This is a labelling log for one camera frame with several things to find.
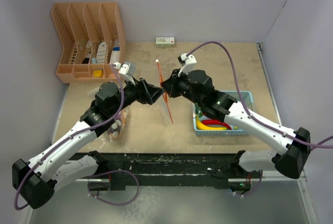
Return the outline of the blue white box in organizer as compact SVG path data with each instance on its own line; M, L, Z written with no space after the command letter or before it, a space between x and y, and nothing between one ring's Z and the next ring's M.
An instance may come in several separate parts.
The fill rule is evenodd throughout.
M119 61L120 61L120 40L115 39L109 63L114 64L114 63L119 63Z

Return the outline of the small green white box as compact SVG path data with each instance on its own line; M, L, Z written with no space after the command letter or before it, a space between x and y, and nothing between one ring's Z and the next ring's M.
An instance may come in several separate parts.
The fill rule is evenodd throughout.
M175 46L175 38L174 37L156 37L156 47L166 48L166 47L174 47Z

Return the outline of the orange plastic desk organizer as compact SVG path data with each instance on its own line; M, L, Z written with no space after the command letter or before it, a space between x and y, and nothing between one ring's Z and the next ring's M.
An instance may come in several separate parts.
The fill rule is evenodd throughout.
M126 36L117 2L55 3L52 19L62 44L56 75L65 84L106 82L115 79L110 56L115 39L120 40L120 63L125 59ZM106 42L103 64L96 62L98 46ZM103 70L94 78L94 70Z

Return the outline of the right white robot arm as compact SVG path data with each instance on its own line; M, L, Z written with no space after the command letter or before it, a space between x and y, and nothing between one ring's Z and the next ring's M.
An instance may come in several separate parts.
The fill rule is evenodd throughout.
M244 152L231 166L235 177L243 178L254 170L275 168L288 178L300 178L311 152L311 137L307 129L293 130L256 114L243 106L239 99L216 90L211 77L203 70L179 75L175 69L161 86L169 97L183 96L199 106L210 119L236 126L270 147L263 152Z

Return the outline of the yellow pepper piece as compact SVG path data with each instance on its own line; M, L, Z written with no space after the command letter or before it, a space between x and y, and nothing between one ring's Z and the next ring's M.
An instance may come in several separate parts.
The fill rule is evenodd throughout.
M196 128L198 130L205 130L205 131L224 131L227 130L225 127L210 127L210 126L206 126L204 125L198 116L196 116Z

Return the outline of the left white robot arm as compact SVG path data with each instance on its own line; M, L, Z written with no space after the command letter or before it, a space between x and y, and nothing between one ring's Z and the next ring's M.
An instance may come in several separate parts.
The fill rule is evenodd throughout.
M38 155L24 161L18 159L12 165L12 185L16 190L14 208L22 197L33 209L47 203L58 190L83 177L102 178L107 165L98 152L79 160L69 159L86 144L96 140L114 123L121 110L133 102L154 104L164 90L145 79L127 82L126 85L106 82L95 93L90 108L75 125L57 142Z

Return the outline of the yellow block in organizer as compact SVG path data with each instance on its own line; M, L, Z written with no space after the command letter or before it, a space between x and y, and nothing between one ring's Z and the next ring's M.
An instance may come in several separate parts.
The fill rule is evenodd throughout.
M94 78L102 78L103 74L104 74L103 70L94 70L93 71Z

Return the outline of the polka dot zip bag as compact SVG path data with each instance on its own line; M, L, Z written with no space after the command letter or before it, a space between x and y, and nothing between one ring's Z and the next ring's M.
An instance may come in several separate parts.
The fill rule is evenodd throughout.
M120 139L121 135L124 133L128 115L128 109L123 109L119 112L114 119L114 123L110 126L106 133L104 133L104 137L107 141L113 142Z

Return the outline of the blue plastic basket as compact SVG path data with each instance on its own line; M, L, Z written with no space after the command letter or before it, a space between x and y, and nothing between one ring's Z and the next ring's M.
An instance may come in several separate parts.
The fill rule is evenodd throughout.
M223 91L223 92L233 96L238 101L240 101L237 91ZM252 93L250 91L240 91L240 93L246 103L246 106L250 110L253 110L254 99ZM230 125L229 123L220 123L217 120L213 120L207 117L206 115L203 114L203 112L201 111L199 106L197 106L197 104L192 104L192 107L193 107L193 127L195 135L197 136L249 135L248 132L238 128L235 125Z

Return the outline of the white tube in organizer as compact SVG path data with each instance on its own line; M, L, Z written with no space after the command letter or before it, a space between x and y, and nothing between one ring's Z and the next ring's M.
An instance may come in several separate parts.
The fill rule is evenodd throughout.
M103 64L106 58L107 46L106 42L101 42L97 49L96 62L98 64Z

